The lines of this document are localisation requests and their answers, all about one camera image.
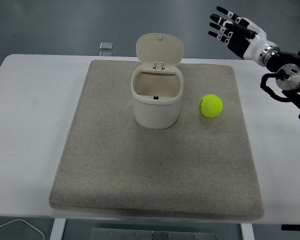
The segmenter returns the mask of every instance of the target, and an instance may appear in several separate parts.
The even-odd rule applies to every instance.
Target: small bin
[[[183,76],[175,67],[184,46],[175,36],[149,33],[136,42],[136,55],[143,65],[131,81],[135,119],[149,129],[168,128],[178,118],[184,92]]]

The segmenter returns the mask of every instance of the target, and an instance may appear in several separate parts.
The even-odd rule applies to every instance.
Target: trash can lid
[[[163,63],[178,65],[184,55],[184,45],[175,36],[164,33],[148,33],[136,42],[136,56],[144,64]]]

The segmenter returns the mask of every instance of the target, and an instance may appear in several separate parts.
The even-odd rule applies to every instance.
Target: white cable
[[[27,221],[23,220],[23,219],[16,219],[16,220],[13,220],[13,221],[10,221],[10,222],[7,222],[3,225],[0,226],[0,228],[8,225],[8,224],[12,224],[13,222],[16,222],[16,221],[21,221],[21,222],[24,222],[25,224],[28,224],[30,227],[32,227],[34,230],[36,230],[37,232],[39,232],[42,236],[43,236],[43,240],[46,240],[46,237],[44,235],[44,233],[42,231],[40,231],[38,228],[36,228],[35,226],[32,226],[30,223],[28,223]]]

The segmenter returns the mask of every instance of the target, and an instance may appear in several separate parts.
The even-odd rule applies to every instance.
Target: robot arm
[[[270,72],[262,77],[260,87],[273,99],[280,102],[292,102],[300,109],[300,51],[298,54],[281,52],[259,26],[247,18],[239,17],[220,6],[216,8],[226,15],[225,19],[212,14],[210,26],[216,30],[208,34],[225,43],[234,54],[245,60],[253,60],[266,67]],[[275,78],[276,84],[286,97],[278,96],[266,85],[269,78]]]
[[[212,14],[210,26],[220,31],[220,35],[213,31],[208,34],[224,42],[227,47],[238,57],[246,60],[254,60],[260,66],[266,66],[267,60],[274,51],[279,52],[279,47],[267,40],[267,34],[259,26],[247,18],[239,17],[220,6],[219,12],[227,15],[231,20]]]

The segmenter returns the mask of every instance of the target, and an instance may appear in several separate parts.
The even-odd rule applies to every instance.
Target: yellow tennis ball
[[[214,94],[205,95],[199,102],[199,111],[206,118],[215,118],[222,112],[224,105],[220,97]]]

